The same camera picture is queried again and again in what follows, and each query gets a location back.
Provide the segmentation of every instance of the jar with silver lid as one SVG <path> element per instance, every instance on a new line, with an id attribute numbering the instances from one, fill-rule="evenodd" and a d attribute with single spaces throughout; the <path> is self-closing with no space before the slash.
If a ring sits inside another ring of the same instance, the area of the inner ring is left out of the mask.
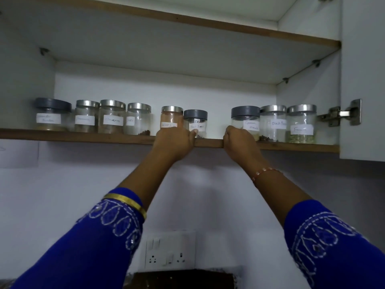
<path id="1" fill-rule="evenodd" d="M 289 143 L 315 144 L 317 107 L 314 104 L 299 104 L 288 108 L 287 134 Z"/>
<path id="2" fill-rule="evenodd" d="M 260 141 L 286 141 L 286 106 L 273 104 L 261 107 Z"/>
<path id="3" fill-rule="evenodd" d="M 68 131 L 72 104 L 58 99 L 38 97 L 36 108 L 36 130 Z"/>
<path id="4" fill-rule="evenodd" d="M 195 138 L 206 138 L 207 111 L 200 109 L 188 109 L 183 113 L 184 128 L 192 131 L 198 130 Z"/>
<path id="5" fill-rule="evenodd" d="M 259 140 L 260 109 L 257 106 L 237 106 L 231 109 L 231 124 L 247 130 L 256 141 Z"/>
<path id="6" fill-rule="evenodd" d="M 97 133 L 100 103 L 77 100 L 75 108 L 75 132 Z"/>
<path id="7" fill-rule="evenodd" d="M 144 103 L 132 102 L 127 105 L 126 124 L 124 133 L 127 135 L 150 136 L 151 106 Z"/>
<path id="8" fill-rule="evenodd" d="M 102 134 L 122 134 L 126 105 L 117 100 L 104 99 L 100 101 L 99 129 Z"/>
<path id="9" fill-rule="evenodd" d="M 163 106 L 161 114 L 161 128 L 183 128 L 183 108 L 179 106 Z"/>

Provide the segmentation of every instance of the wooden shelf edge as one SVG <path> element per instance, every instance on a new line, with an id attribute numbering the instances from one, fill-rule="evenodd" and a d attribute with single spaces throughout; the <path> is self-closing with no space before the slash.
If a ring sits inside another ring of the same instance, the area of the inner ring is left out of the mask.
<path id="1" fill-rule="evenodd" d="M 152 145 L 154 136 L 0 129 L 0 139 Z M 338 145 L 257 142 L 261 150 L 339 153 Z M 196 139 L 196 147 L 223 148 L 221 139 Z"/>
<path id="2" fill-rule="evenodd" d="M 162 11 L 156 11 L 145 8 L 132 7 L 122 4 L 109 3 L 98 0 L 39 0 L 45 2 L 53 2 L 56 4 L 63 4 L 78 8 L 98 9 L 103 11 L 129 14 L 141 17 L 147 17 L 152 19 L 178 22 L 202 27 L 209 27 L 221 30 L 228 30 L 233 32 L 248 33 L 254 35 L 261 35 L 271 38 L 280 38 L 285 40 L 292 40 L 296 42 L 312 43 L 316 45 L 323 45 L 333 47 L 336 49 L 341 48 L 341 42 L 339 40 L 331 40 L 328 38 L 312 37 L 308 35 L 301 35 L 296 33 L 281 32 L 272 29 L 258 28 L 248 25 L 234 24 L 223 21 L 216 21 L 211 19 L 204 19 Z"/>

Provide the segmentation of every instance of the metal lid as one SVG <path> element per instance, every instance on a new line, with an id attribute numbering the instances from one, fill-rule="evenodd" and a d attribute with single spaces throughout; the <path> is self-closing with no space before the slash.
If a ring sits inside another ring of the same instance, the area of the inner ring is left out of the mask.
<path id="1" fill-rule="evenodd" d="M 298 111 L 317 112 L 317 106 L 315 106 L 314 104 L 298 104 L 296 106 L 291 106 L 288 108 L 288 114 Z"/>
<path id="2" fill-rule="evenodd" d="M 255 116 L 258 117 L 260 109 L 257 106 L 237 106 L 231 109 L 231 117 Z"/>
<path id="3" fill-rule="evenodd" d="M 72 109 L 72 104 L 67 101 L 44 97 L 36 98 L 33 105 L 37 108 L 61 109 L 68 112 L 71 112 Z"/>
<path id="4" fill-rule="evenodd" d="M 103 99 L 100 101 L 100 106 L 116 106 L 126 110 L 126 104 L 112 99 Z"/>
<path id="5" fill-rule="evenodd" d="M 76 107 L 78 106 L 89 106 L 89 107 L 100 107 L 100 103 L 92 100 L 77 100 Z"/>
<path id="6" fill-rule="evenodd" d="M 286 112 L 286 106 L 278 105 L 278 104 L 272 104 L 270 106 L 263 106 L 261 107 L 261 114 L 265 112 Z"/>
<path id="7" fill-rule="evenodd" d="M 151 112 L 151 106 L 144 103 L 131 102 L 127 105 L 127 110 L 129 109 L 143 109 L 145 111 Z"/>
<path id="8" fill-rule="evenodd" d="M 197 118 L 207 121 L 207 111 L 202 111 L 200 109 L 187 109 L 184 111 L 183 117 L 185 119 Z"/>
<path id="9" fill-rule="evenodd" d="M 163 106 L 162 112 L 164 112 L 164 111 L 174 111 L 174 112 L 180 112 L 182 114 L 183 108 L 181 108 L 179 106 Z"/>

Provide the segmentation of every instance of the blue sleeve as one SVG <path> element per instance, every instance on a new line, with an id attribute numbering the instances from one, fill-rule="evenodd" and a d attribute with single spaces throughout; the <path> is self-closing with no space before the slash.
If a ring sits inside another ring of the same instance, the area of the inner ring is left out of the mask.
<path id="1" fill-rule="evenodd" d="M 383 288 L 385 255 L 320 202 L 296 204 L 285 240 L 311 288 Z"/>
<path id="2" fill-rule="evenodd" d="M 110 193 L 127 196 L 126 188 Z M 12 289 L 121 289 L 142 236 L 144 218 L 135 208 L 104 199 L 76 221 Z"/>

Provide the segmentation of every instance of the spice jar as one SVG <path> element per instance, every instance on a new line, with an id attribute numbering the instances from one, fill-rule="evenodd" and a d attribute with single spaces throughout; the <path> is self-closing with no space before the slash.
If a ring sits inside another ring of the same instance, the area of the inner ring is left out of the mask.
<path id="1" fill-rule="evenodd" d="M 161 128 L 183 128 L 183 108 L 179 106 L 163 106 L 161 114 Z"/>
<path id="2" fill-rule="evenodd" d="M 98 132 L 103 134 L 122 134 L 125 117 L 126 105 L 123 102 L 111 99 L 100 101 Z"/>
<path id="3" fill-rule="evenodd" d="M 288 142 L 315 144 L 317 107 L 314 104 L 299 104 L 288 108 Z"/>
<path id="4" fill-rule="evenodd" d="M 260 141 L 286 141 L 286 106 L 270 105 L 261 107 Z"/>
<path id="5" fill-rule="evenodd" d="M 36 111 L 36 130 L 68 131 L 72 104 L 63 100 L 39 97 L 33 104 Z"/>
<path id="6" fill-rule="evenodd" d="M 144 103 L 129 103 L 127 105 L 126 125 L 124 133 L 127 135 L 150 136 L 151 106 Z"/>
<path id="7" fill-rule="evenodd" d="M 77 100 L 75 108 L 75 132 L 97 133 L 100 103 Z"/>
<path id="8" fill-rule="evenodd" d="M 237 106 L 231 109 L 231 124 L 247 130 L 256 141 L 259 140 L 259 114 L 257 106 Z"/>
<path id="9" fill-rule="evenodd" d="M 206 138 L 207 111 L 188 109 L 183 113 L 185 129 L 198 130 L 195 138 Z"/>

